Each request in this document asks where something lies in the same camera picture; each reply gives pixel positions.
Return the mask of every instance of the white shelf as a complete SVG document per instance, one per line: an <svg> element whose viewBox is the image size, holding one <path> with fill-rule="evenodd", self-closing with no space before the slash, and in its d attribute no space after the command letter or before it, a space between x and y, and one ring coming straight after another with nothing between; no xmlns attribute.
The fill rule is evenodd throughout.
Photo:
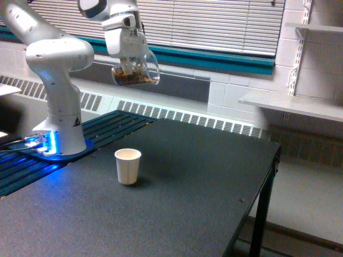
<svg viewBox="0 0 343 257"><path fill-rule="evenodd" d="M294 27L297 29L308 29L310 31L323 31L323 32L337 32L343 33L343 27L323 26L323 25L311 25L302 23L286 22L287 27Z"/></svg>
<svg viewBox="0 0 343 257"><path fill-rule="evenodd" d="M21 90L17 87L12 87L12 86L0 83L0 96L10 95L10 94L18 93L20 91Z"/></svg>
<svg viewBox="0 0 343 257"><path fill-rule="evenodd" d="M253 90L240 103L343 122L343 104L301 96Z"/></svg>

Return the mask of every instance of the white paper cup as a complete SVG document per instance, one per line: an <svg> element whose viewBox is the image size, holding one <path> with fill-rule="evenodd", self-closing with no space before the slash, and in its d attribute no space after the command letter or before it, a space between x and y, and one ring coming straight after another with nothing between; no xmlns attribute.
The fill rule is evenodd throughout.
<svg viewBox="0 0 343 257"><path fill-rule="evenodd" d="M114 153L117 159L118 181L131 185L137 181L139 159L141 152L135 149L120 149Z"/></svg>

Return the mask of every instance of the window blinds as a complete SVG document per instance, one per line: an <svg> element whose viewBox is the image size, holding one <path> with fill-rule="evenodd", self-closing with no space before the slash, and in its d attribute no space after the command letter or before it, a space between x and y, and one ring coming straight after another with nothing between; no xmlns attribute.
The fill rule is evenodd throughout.
<svg viewBox="0 0 343 257"><path fill-rule="evenodd" d="M275 56L285 0L137 3L149 44ZM103 38L100 23L82 17L77 0L35 0L30 6L68 33Z"/></svg>

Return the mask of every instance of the blue led light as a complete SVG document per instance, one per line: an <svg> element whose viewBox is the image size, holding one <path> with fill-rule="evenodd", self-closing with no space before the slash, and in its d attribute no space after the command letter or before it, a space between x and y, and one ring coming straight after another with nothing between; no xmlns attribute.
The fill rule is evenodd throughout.
<svg viewBox="0 0 343 257"><path fill-rule="evenodd" d="M49 137L50 137L50 153L51 154L56 154L56 152L57 152L57 145L56 145L55 132L54 131L50 131Z"/></svg>

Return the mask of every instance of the teal window frame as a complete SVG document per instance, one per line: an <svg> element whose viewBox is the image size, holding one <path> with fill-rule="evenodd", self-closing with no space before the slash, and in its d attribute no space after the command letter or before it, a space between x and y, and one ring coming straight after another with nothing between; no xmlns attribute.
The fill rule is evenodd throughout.
<svg viewBox="0 0 343 257"><path fill-rule="evenodd" d="M94 51L107 54L104 39L84 36L76 37L89 42ZM0 39L20 41L7 27L4 26L0 27ZM154 52L159 63L186 65L197 67L201 70L210 69L222 72L234 71L272 75L275 66L274 58L222 54L155 45L151 45L149 48Z"/></svg>

